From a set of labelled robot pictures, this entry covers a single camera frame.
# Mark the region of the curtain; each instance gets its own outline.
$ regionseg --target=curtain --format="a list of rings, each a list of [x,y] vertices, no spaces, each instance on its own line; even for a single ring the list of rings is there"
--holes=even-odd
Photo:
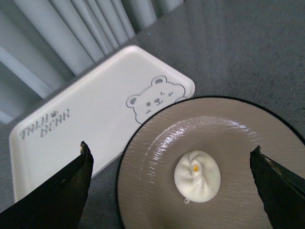
[[[0,124],[100,62],[183,0],[1,0]]]

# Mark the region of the gray surface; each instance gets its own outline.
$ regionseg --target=gray surface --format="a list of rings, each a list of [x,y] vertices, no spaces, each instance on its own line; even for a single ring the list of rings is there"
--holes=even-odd
[[[195,96],[254,102],[304,136],[304,11],[302,0],[188,0],[129,44],[193,79]],[[0,129],[0,211],[13,204],[8,136],[18,120]],[[92,179],[80,228],[121,228],[115,196],[118,166],[119,159]]]

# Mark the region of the tray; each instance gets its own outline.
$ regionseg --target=tray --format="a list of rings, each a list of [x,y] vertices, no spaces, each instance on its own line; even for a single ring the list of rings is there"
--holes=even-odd
[[[13,128],[15,201],[76,158],[81,141],[91,149],[97,175],[142,123],[194,91],[191,79],[143,49],[122,49]]]

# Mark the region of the dumpling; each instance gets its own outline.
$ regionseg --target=dumpling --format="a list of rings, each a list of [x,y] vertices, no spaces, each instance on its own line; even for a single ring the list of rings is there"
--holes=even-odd
[[[175,185],[185,203],[203,203],[214,198],[220,187],[220,171],[215,160],[203,151],[185,154],[174,173]]]

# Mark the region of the round plate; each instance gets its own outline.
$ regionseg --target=round plate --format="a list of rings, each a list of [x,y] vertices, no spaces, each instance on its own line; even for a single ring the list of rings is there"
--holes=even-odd
[[[245,101],[204,97],[157,113],[127,145],[118,176],[118,203],[127,229],[271,229],[249,166],[261,152],[305,177],[305,146],[274,114]],[[174,183],[180,158],[201,150],[217,162],[221,184],[206,203],[184,204]]]

